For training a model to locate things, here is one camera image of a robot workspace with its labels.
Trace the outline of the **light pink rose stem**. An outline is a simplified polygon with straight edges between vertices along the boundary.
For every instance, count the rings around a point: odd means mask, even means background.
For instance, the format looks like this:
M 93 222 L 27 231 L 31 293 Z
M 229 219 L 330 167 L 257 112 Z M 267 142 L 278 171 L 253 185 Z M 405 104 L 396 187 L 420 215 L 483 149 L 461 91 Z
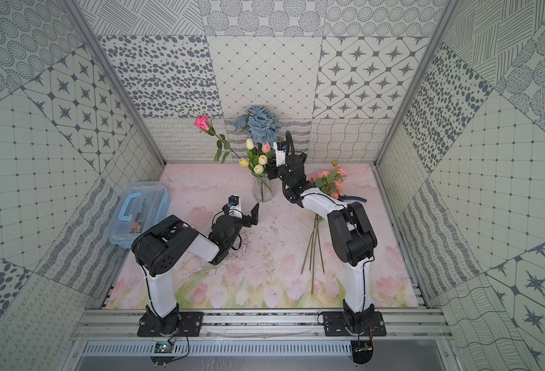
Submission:
M 316 234 L 317 234 L 317 217 L 314 217 L 314 222 L 312 225 L 312 230 L 308 239 L 308 243 L 306 246 L 306 253 L 303 258 L 303 263 L 301 267 L 300 273 L 303 273 L 305 271 L 306 265 L 309 264 L 310 269 L 312 269 L 313 259 L 314 259 L 314 253 L 312 250 L 315 250 L 315 244 L 316 244 Z

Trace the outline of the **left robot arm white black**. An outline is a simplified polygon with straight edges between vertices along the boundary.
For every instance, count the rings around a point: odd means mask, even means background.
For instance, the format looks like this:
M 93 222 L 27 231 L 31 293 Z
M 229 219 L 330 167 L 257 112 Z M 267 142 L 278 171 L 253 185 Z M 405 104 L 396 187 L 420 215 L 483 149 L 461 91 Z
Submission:
M 241 239 L 242 228 L 258 224 L 259 211 L 260 205 L 256 204 L 249 214 L 244 214 L 239 198 L 231 196 L 222 211 L 215 215 L 208 236 L 170 215 L 133 242 L 131 251 L 143 269 L 150 299 L 146 306 L 147 318 L 160 326 L 161 333 L 172 334 L 180 321 L 171 278 L 175 264 L 187 252 L 209 264 L 220 264 L 235 242 Z

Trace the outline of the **clear glass vase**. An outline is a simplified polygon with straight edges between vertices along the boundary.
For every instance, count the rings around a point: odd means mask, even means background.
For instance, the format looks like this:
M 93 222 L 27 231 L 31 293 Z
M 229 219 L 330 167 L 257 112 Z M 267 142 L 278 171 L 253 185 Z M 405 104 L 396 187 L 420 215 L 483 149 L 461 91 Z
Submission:
M 258 203 L 270 202 L 275 192 L 274 184 L 266 176 L 253 176 L 252 195 Z

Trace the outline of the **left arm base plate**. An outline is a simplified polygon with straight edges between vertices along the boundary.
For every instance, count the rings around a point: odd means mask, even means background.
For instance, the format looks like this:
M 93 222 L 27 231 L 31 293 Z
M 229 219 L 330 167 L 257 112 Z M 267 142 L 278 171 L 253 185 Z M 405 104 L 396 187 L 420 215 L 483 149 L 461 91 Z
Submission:
M 203 318 L 203 312 L 174 312 L 161 318 L 148 310 L 141 317 L 137 336 L 141 338 L 170 337 L 181 330 L 187 337 L 199 337 Z

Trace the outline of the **pink tulip stem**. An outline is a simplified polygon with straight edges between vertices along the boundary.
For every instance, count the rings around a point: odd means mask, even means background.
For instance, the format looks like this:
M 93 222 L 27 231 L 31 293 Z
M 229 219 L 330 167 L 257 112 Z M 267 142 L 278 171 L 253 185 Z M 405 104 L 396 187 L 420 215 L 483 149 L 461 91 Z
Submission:
M 264 142 L 261 148 L 261 155 L 259 157 L 260 165 L 266 165 L 272 155 L 272 147 L 269 142 Z

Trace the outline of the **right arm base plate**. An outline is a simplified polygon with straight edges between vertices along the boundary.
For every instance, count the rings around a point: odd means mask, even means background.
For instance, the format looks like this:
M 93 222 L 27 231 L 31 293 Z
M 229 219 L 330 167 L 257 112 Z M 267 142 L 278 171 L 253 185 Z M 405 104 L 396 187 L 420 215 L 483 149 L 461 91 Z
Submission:
M 387 335 L 382 313 L 372 308 L 354 315 L 342 311 L 321 312 L 320 323 L 326 337 Z

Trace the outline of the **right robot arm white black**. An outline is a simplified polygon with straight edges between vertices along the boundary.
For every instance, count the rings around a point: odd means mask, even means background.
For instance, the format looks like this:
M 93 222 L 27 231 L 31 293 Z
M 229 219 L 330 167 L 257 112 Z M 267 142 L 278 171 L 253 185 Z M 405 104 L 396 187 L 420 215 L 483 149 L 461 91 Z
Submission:
M 283 195 L 290 203 L 327 221 L 334 252 L 344 263 L 347 279 L 344 320 L 351 332 L 360 333 L 374 318 L 369 271 L 378 240 L 363 205 L 323 193 L 306 178 L 304 164 L 304 155 L 277 150 L 272 177 L 281 180 Z

